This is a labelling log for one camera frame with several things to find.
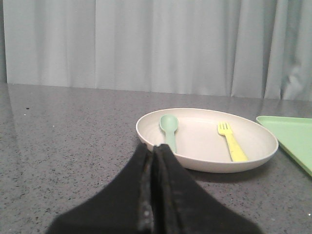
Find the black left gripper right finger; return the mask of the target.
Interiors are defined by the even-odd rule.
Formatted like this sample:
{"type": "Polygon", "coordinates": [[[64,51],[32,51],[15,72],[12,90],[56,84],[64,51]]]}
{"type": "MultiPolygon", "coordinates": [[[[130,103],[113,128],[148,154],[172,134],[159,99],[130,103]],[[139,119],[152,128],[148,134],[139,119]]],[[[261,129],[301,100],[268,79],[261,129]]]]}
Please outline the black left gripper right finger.
{"type": "Polygon", "coordinates": [[[153,148],[151,188],[156,234],[262,233],[200,187],[168,145],[153,148]]]}

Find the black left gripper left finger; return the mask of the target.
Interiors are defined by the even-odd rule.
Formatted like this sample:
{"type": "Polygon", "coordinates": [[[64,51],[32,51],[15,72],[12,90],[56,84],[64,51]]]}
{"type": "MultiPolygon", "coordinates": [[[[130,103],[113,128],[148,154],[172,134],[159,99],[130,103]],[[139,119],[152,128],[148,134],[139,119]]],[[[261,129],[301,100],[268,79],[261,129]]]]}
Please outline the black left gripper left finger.
{"type": "Polygon", "coordinates": [[[151,234],[151,154],[139,144],[130,161],[103,190],[58,216],[49,234],[151,234]]]}

